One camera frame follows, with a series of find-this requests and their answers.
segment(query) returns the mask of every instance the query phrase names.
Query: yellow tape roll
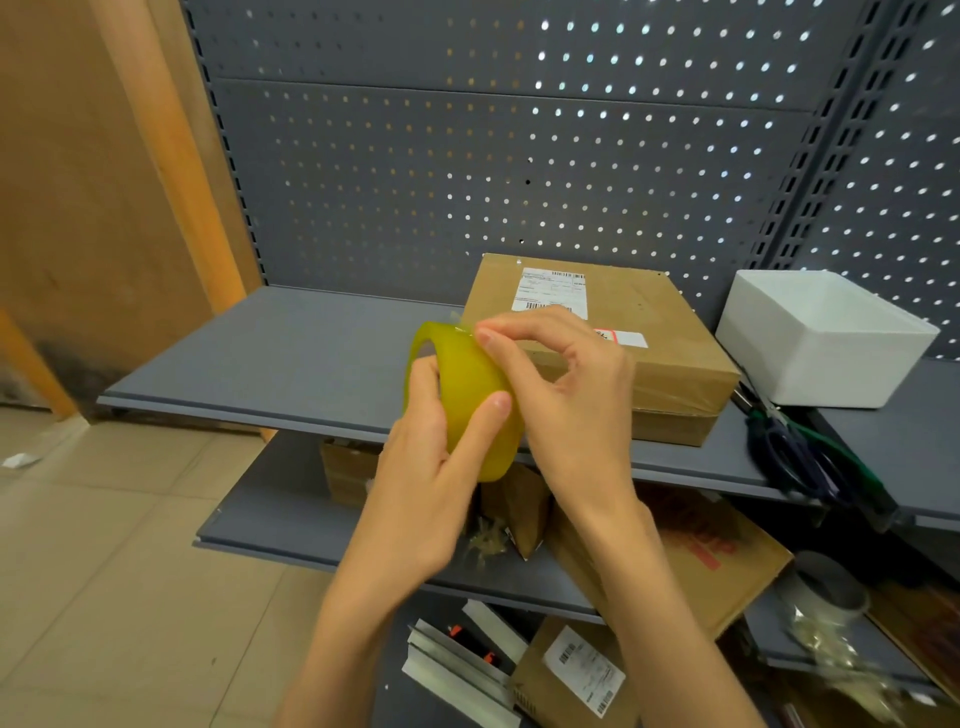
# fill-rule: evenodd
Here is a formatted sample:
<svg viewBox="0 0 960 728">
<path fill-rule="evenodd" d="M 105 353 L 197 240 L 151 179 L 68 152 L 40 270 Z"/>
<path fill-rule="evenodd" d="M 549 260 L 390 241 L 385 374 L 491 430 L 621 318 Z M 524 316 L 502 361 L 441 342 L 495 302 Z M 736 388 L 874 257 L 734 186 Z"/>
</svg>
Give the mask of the yellow tape roll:
<svg viewBox="0 0 960 728">
<path fill-rule="evenodd" d="M 410 399 L 410 368 L 426 342 L 432 342 L 440 369 L 440 401 L 446 413 L 446 447 L 453 451 L 467 429 L 473 411 L 493 392 L 505 390 L 514 395 L 510 381 L 492 359 L 473 340 L 473 335 L 452 324 L 428 321 L 414 336 L 407 362 L 407 377 L 403 386 L 403 409 Z M 514 398 L 503 429 L 500 430 L 487 453 L 487 459 L 477 478 L 481 483 L 499 480 L 516 457 L 516 449 L 523 435 L 523 419 Z"/>
</svg>

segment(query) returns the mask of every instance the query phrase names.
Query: floor tile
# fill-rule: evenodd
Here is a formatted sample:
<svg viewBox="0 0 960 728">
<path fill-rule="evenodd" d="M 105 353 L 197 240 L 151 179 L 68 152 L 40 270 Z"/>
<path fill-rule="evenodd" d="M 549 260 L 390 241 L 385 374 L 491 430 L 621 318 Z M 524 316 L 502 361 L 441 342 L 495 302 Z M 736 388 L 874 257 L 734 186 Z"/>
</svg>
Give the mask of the floor tile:
<svg viewBox="0 0 960 728">
<path fill-rule="evenodd" d="M 212 432 L 98 423 L 31 466 L 23 477 L 99 488 L 167 493 Z"/>
<path fill-rule="evenodd" d="M 287 567 L 221 710 L 269 720 L 306 657 L 332 573 Z"/>
<path fill-rule="evenodd" d="M 284 567 L 192 547 L 210 510 L 162 499 L 8 684 L 216 710 Z"/>
<path fill-rule="evenodd" d="M 177 478 L 170 492 L 220 500 L 236 485 L 263 447 L 259 435 L 214 435 Z"/>
<path fill-rule="evenodd" d="M 21 409 L 0 405 L 0 461 L 21 452 L 57 419 L 42 409 Z M 16 477 L 21 471 L 0 468 L 0 477 Z"/>
<path fill-rule="evenodd" d="M 16 728 L 207 728 L 211 712 L 37 690 L 0 690 L 0 725 Z"/>
<path fill-rule="evenodd" d="M 158 500 L 0 481 L 0 681 Z"/>
<path fill-rule="evenodd" d="M 270 728 L 270 721 L 249 717 L 226 716 L 218 713 L 210 728 Z"/>
</svg>

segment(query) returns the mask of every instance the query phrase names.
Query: right hand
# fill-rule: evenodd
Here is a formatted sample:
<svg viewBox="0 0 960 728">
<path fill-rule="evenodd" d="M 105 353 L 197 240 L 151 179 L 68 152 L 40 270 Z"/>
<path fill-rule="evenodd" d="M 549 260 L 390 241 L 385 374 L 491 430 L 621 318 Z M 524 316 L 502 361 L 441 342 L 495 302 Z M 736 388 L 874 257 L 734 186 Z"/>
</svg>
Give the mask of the right hand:
<svg viewBox="0 0 960 728">
<path fill-rule="evenodd" d="M 576 523 L 636 503 L 630 466 L 634 366 L 620 346 L 558 305 L 481 321 L 473 335 L 513 385 L 530 451 L 566 514 Z M 555 382 L 543 379 L 518 340 L 562 354 L 566 374 Z"/>
</svg>

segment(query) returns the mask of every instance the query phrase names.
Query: roll of packing tape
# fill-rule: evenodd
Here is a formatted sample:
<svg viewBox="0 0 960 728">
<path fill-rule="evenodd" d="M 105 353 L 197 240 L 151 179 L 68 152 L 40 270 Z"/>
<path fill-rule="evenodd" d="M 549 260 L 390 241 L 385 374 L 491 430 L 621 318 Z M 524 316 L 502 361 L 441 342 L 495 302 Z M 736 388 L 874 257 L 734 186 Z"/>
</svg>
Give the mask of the roll of packing tape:
<svg viewBox="0 0 960 728">
<path fill-rule="evenodd" d="M 800 551 L 777 582 L 777 594 L 805 617 L 845 626 L 870 608 L 870 596 L 853 574 L 815 551 Z"/>
<path fill-rule="evenodd" d="M 427 322 L 418 329 L 410 346 L 406 384 L 403 388 L 403 409 L 410 396 L 410 368 L 423 346 L 430 342 L 437 355 L 440 370 L 440 401 L 446 413 L 446 446 L 453 451 L 467 429 L 473 411 L 493 392 L 505 390 L 514 395 L 510 381 L 493 360 L 474 341 L 469 331 L 452 324 Z M 489 483 L 499 480 L 510 468 L 523 435 L 523 420 L 514 399 L 506 424 L 493 440 L 478 480 Z"/>
</svg>

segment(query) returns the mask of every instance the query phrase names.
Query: white plastic bin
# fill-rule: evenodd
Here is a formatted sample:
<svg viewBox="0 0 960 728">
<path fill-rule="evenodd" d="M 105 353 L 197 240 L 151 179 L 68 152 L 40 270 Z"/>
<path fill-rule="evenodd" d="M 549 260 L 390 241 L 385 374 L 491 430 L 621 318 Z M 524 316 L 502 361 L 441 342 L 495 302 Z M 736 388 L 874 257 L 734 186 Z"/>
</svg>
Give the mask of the white plastic bin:
<svg viewBox="0 0 960 728">
<path fill-rule="evenodd" d="M 716 337 L 776 404 L 876 408 L 939 332 L 829 271 L 737 271 Z"/>
</svg>

